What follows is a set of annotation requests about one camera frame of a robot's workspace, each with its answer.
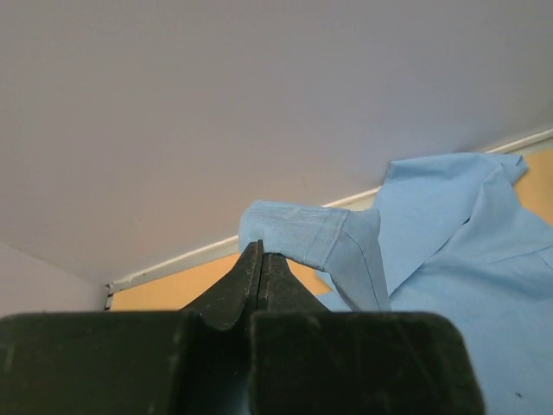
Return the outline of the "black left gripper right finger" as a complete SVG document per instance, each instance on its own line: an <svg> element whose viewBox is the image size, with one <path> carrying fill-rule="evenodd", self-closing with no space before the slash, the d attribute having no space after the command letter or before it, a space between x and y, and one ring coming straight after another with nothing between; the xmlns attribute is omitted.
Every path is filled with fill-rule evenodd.
<svg viewBox="0 0 553 415"><path fill-rule="evenodd" d="M426 312L332 312L263 258L251 319L255 414L482 414L465 342Z"/></svg>

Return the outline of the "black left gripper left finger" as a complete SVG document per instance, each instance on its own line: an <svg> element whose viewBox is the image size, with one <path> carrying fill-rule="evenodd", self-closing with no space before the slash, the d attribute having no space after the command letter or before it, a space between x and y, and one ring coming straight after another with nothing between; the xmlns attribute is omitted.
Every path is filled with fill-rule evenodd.
<svg viewBox="0 0 553 415"><path fill-rule="evenodd" d="M263 245L186 309L1 321L4 414L247 414L248 319Z"/></svg>

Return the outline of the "light blue shirt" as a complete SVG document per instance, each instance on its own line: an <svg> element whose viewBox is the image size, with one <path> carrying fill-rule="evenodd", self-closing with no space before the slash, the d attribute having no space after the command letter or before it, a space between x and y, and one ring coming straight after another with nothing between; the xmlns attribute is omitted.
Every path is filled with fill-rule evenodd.
<svg viewBox="0 0 553 415"><path fill-rule="evenodd" d="M394 161L364 211L255 201L239 244L317 271L339 311L426 311L461 332L490 414L552 411L552 228L521 206L521 156Z"/></svg>

